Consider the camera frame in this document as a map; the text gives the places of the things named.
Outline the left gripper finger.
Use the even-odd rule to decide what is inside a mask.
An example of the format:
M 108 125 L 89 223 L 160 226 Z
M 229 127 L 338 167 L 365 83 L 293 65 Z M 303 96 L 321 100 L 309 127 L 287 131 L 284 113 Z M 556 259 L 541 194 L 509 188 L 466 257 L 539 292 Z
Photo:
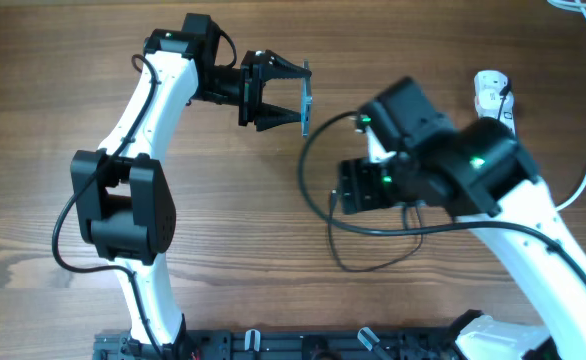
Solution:
M 271 50 L 261 55 L 261 82 L 265 85 L 274 79 L 310 79 L 312 71 L 295 65 Z
M 257 132 L 266 131 L 289 123 L 298 123 L 300 121 L 301 114 L 299 112 L 272 104 L 259 105 L 253 118 Z

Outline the turquoise screen Galaxy smartphone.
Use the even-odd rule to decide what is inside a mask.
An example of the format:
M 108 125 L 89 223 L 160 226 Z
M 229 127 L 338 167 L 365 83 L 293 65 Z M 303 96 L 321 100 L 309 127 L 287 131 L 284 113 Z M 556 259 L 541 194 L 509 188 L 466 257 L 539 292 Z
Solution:
M 300 106 L 300 124 L 303 138 L 307 138 L 310 129 L 310 115 L 313 104 L 311 77 L 302 80 L 301 87 L 301 106 Z

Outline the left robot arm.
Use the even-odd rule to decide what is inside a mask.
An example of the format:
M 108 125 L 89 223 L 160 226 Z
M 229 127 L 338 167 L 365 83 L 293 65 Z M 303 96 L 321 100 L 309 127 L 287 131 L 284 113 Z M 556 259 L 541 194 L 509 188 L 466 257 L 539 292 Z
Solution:
M 115 348 L 119 357 L 198 357 L 166 260 L 177 215 L 163 162 L 183 110 L 193 101 L 234 106 L 239 124 L 258 131 L 310 123 L 310 68 L 270 50 L 220 65 L 226 37 L 210 16 L 195 13 L 178 30 L 153 31 L 132 58 L 140 78 L 116 127 L 96 150 L 72 159 L 67 209 L 76 212 L 81 237 L 102 269 L 117 274 L 131 317 Z

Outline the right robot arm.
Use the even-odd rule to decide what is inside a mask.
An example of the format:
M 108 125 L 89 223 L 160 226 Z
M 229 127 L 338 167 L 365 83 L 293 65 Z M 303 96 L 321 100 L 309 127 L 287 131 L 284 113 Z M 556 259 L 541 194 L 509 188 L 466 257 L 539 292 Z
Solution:
M 556 211 L 536 162 L 512 131 L 482 116 L 464 128 L 411 78 L 362 105 L 369 154 L 339 166 L 345 214 L 425 204 L 472 232 L 541 317 L 563 359 L 586 359 L 586 254 Z

